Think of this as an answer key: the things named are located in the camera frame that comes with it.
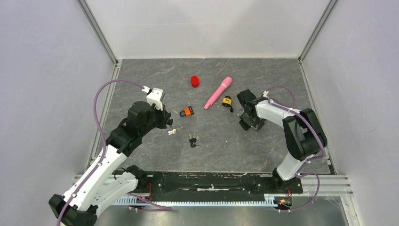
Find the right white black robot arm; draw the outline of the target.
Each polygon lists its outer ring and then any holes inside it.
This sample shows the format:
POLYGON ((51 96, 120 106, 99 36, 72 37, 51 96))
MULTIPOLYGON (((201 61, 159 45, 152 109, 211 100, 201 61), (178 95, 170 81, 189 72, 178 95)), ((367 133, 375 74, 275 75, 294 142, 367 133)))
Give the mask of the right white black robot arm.
POLYGON ((283 128, 288 153, 283 162, 273 170, 271 184, 275 191, 284 192, 304 164, 325 157, 327 138, 312 109, 289 108, 278 104, 267 95, 267 91, 260 97, 256 97, 248 89, 241 91, 237 95, 242 107, 238 113, 239 123, 245 131, 259 131, 266 122, 283 128))

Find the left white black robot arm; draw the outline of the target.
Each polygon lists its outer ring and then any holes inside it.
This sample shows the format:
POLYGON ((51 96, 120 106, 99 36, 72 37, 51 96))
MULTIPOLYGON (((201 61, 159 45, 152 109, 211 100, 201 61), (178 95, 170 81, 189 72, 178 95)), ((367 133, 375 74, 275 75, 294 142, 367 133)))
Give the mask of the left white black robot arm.
POLYGON ((165 106, 160 109, 145 101, 133 103, 123 119, 105 141, 104 149, 83 176, 63 195, 55 194, 49 205, 57 217, 57 225, 92 226, 110 205, 126 193, 147 188, 145 172, 137 166, 128 167, 122 176, 107 186, 107 178, 142 143, 154 128, 166 129, 173 124, 165 106))

